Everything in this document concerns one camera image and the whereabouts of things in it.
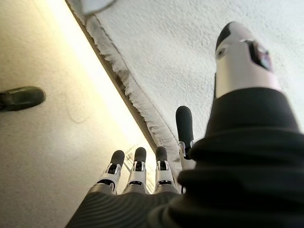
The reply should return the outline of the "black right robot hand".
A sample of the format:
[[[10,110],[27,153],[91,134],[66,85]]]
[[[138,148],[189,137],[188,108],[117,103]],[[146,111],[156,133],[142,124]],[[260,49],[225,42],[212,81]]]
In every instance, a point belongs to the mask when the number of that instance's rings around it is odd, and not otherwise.
[[[304,136],[282,92],[269,52],[242,24],[228,23],[215,51],[213,103],[205,136],[194,142],[191,111],[176,111],[182,170],[156,150],[153,194],[146,150],[136,149],[117,194],[124,152],[113,153],[69,228],[301,228]]]

